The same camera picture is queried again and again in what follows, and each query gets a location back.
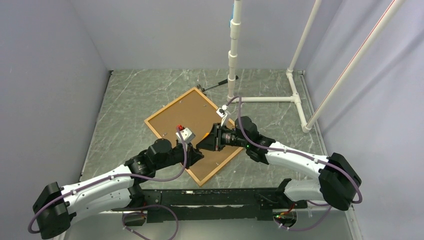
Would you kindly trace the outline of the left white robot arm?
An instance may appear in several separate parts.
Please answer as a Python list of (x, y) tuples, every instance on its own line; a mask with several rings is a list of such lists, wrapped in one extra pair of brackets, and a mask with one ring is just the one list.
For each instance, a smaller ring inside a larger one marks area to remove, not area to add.
[(32, 206), (34, 217), (28, 231), (48, 240), (91, 215), (112, 209), (137, 210), (144, 203), (141, 183), (158, 181), (158, 170), (177, 164), (188, 169), (203, 158), (191, 143), (173, 147), (169, 140), (160, 138), (107, 173), (65, 186), (49, 183)]

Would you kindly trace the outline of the orange picture frame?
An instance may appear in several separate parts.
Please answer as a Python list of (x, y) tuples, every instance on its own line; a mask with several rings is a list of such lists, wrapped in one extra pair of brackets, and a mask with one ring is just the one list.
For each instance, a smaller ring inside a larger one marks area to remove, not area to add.
[[(177, 126), (189, 128), (195, 134), (191, 143), (196, 145), (210, 132), (214, 123), (221, 122), (217, 109), (209, 98), (193, 87), (144, 122), (158, 138), (169, 140), (173, 146), (176, 145)], [(204, 158), (190, 166), (186, 172), (201, 187), (241, 151), (241, 147), (235, 146), (226, 146), (221, 151), (203, 150)]]

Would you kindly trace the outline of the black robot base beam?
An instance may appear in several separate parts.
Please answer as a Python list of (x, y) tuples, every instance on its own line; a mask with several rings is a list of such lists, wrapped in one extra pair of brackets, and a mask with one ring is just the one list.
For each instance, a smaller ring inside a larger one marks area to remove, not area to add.
[(115, 211), (143, 211), (145, 223), (255, 219), (272, 221), (281, 212), (306, 209), (305, 200), (285, 200), (274, 187), (144, 189), (141, 198)]

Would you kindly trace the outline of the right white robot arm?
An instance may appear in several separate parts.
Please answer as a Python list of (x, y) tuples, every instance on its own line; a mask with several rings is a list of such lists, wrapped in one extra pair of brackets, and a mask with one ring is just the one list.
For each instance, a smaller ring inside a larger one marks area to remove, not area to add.
[(360, 204), (362, 180), (347, 159), (334, 152), (330, 156), (317, 155), (288, 147), (259, 133), (248, 116), (235, 122), (234, 128), (213, 124), (210, 132), (196, 145), (207, 151), (221, 151), (226, 146), (245, 148), (255, 162), (283, 166), (308, 176), (309, 180), (284, 179), (275, 193), (276, 203), (287, 208), (298, 201), (319, 201), (340, 211)]

